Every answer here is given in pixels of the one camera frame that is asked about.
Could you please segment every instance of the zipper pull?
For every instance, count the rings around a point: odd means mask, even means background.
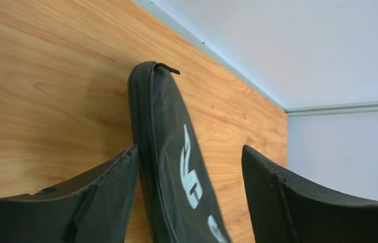
[[[164,63],[156,63],[156,64],[154,65],[154,68],[156,68],[156,67],[163,67],[163,68],[165,68],[166,70],[168,70],[169,72],[173,72],[173,73],[175,73],[175,74],[180,74],[180,71],[178,71],[178,70],[176,70],[175,68],[172,68],[172,67],[170,67],[170,66],[168,66],[168,65],[166,65],[166,64],[164,64]]]

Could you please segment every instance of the wooden table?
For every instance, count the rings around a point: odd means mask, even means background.
[[[241,149],[285,165],[285,113],[132,1],[0,0],[0,196],[35,193],[129,146],[127,77],[146,60],[181,71],[227,229],[254,241]],[[151,242],[140,187],[126,242]]]

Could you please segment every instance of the white wall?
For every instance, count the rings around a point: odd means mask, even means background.
[[[288,168],[378,200],[378,112],[289,117]]]
[[[151,1],[286,109],[378,101],[378,0]]]

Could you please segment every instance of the black object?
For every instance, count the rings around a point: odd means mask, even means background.
[[[129,79],[134,142],[154,242],[230,242],[180,91],[162,63]]]
[[[123,242],[138,148],[35,195],[0,198],[0,243]]]
[[[378,201],[318,185],[249,146],[242,173],[256,242],[378,243]]]

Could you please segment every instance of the white logo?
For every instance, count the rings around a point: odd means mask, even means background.
[[[228,243],[220,232],[219,227],[217,226],[217,223],[212,215],[208,216],[208,226],[211,233],[219,243]]]
[[[180,178],[183,189],[186,192],[187,200],[190,206],[195,209],[202,197],[202,187],[195,170],[189,171],[190,159],[190,138],[187,132],[186,124],[184,127],[184,147],[181,150],[180,157]]]

